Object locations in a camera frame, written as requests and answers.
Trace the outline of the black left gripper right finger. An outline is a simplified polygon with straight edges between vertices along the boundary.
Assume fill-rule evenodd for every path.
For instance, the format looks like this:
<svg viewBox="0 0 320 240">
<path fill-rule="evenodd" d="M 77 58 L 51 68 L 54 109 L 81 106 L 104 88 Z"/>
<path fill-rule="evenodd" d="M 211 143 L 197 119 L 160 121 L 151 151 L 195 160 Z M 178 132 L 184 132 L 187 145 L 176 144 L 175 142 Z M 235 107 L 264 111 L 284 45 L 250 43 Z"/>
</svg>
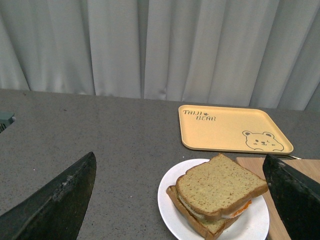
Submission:
<svg viewBox="0 0 320 240">
<path fill-rule="evenodd" d="M 292 240 L 320 238 L 320 184 L 272 154 L 262 170 L 277 213 Z"/>
</svg>

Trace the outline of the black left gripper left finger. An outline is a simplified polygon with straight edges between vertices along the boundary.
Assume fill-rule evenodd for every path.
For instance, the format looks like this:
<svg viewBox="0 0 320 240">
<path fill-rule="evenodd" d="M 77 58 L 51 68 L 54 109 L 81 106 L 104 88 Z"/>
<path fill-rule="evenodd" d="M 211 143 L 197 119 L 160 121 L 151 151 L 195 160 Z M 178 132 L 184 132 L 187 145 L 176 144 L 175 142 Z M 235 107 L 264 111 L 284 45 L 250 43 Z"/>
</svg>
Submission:
<svg viewBox="0 0 320 240">
<path fill-rule="evenodd" d="M 2 240 L 75 240 L 96 179 L 97 162 L 87 153 L 0 217 Z"/>
</svg>

